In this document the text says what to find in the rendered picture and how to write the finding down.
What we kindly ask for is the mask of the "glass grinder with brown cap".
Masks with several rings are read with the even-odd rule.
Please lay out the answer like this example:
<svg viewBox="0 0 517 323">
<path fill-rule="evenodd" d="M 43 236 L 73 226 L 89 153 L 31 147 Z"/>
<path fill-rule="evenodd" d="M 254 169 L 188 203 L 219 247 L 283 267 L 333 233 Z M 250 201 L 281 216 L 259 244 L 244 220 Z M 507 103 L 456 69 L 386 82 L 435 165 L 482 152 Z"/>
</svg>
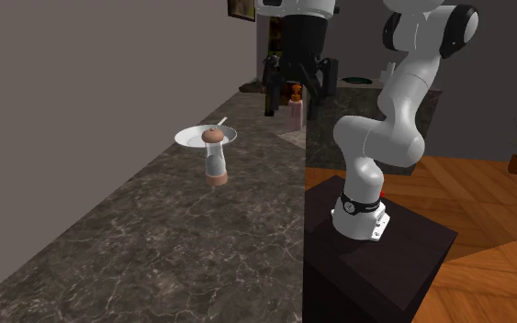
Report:
<svg viewBox="0 0 517 323">
<path fill-rule="evenodd" d="M 206 145 L 206 179 L 211 186 L 224 185 L 228 181 L 222 141 L 224 134 L 219 128 L 209 128 L 202 133 Z"/>
</svg>

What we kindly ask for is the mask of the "white frying pan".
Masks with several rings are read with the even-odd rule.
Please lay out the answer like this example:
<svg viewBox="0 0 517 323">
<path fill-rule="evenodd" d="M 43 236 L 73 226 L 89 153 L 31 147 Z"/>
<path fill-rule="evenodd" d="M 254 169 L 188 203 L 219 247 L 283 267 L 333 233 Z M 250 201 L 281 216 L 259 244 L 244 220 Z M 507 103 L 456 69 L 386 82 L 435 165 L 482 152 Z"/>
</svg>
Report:
<svg viewBox="0 0 517 323">
<path fill-rule="evenodd" d="M 226 145 L 237 138 L 237 131 L 224 125 L 226 119 L 227 117 L 224 117 L 218 124 L 196 125 L 182 129 L 175 134 L 174 141 L 184 147 L 203 149 L 206 147 L 206 143 L 202 139 L 203 132 L 211 128 L 217 128 L 223 133 L 221 143 Z"/>
</svg>

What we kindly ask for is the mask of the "framed wall picture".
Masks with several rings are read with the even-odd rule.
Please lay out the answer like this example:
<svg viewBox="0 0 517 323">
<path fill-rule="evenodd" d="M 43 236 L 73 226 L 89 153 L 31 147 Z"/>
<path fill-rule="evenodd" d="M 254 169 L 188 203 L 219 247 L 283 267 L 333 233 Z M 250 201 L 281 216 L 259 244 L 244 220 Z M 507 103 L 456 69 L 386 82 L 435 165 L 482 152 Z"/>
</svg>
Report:
<svg viewBox="0 0 517 323">
<path fill-rule="evenodd" d="M 227 0 L 229 17 L 255 21 L 254 0 Z"/>
</svg>

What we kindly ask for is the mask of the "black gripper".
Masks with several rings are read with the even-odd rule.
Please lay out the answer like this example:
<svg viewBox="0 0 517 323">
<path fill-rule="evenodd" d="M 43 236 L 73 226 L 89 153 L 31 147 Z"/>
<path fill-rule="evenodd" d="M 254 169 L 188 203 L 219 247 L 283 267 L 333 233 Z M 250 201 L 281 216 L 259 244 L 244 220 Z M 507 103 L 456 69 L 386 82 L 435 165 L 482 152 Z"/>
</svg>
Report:
<svg viewBox="0 0 517 323">
<path fill-rule="evenodd" d="M 324 58 L 320 61 L 328 20 L 308 15 L 283 17 L 281 61 L 298 66 L 302 71 L 301 82 L 306 86 L 309 102 L 307 120 L 316 120 L 325 100 L 335 95 L 339 61 Z M 262 83 L 266 89 L 264 115 L 273 117 L 280 106 L 281 88 L 287 80 L 287 68 L 280 58 L 267 55 L 264 59 Z"/>
</svg>

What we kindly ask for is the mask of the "pink soap bottle orange pump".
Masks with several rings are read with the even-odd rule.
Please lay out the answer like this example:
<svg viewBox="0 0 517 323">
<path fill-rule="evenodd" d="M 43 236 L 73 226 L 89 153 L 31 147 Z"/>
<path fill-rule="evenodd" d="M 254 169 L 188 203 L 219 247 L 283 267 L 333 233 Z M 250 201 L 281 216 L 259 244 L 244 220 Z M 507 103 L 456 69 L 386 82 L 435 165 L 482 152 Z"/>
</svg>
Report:
<svg viewBox="0 0 517 323">
<path fill-rule="evenodd" d="M 292 94 L 288 101 L 289 121 L 288 125 L 291 131 L 298 131 L 302 128 L 303 116 L 303 100 L 302 86 L 300 84 L 291 85 Z"/>
</svg>

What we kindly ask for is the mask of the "dark robot stand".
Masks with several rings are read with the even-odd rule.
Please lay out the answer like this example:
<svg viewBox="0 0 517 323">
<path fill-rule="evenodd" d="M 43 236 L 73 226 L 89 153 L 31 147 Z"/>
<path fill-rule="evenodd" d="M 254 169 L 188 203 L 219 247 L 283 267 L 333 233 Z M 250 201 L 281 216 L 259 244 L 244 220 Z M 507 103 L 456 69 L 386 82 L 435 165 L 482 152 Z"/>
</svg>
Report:
<svg viewBox="0 0 517 323">
<path fill-rule="evenodd" d="M 305 193 L 303 323 L 411 323 L 457 234 L 390 200 L 378 241 L 341 235 L 339 176 Z"/>
</svg>

